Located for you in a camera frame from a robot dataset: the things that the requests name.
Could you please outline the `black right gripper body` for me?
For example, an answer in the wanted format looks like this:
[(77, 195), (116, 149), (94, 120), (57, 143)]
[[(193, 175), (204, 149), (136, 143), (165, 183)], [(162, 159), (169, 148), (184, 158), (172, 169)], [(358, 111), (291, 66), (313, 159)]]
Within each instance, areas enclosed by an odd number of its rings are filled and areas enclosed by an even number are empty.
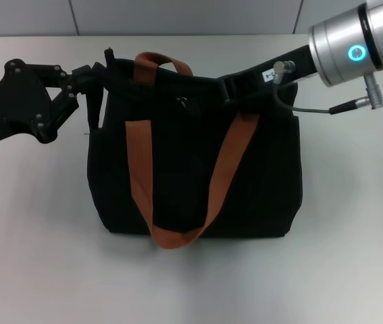
[(274, 82), (285, 85), (316, 72), (309, 46), (302, 46), (235, 74), (234, 85), (238, 88), (265, 88)]

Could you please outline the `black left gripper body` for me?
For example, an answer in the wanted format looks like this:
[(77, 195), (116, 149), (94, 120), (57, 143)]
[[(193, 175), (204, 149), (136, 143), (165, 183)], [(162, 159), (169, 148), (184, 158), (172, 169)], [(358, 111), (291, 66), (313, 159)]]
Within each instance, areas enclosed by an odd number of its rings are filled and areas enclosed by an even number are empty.
[(48, 144), (57, 138), (53, 103), (41, 79), (21, 59), (4, 66), (0, 81), (0, 141), (17, 134)]

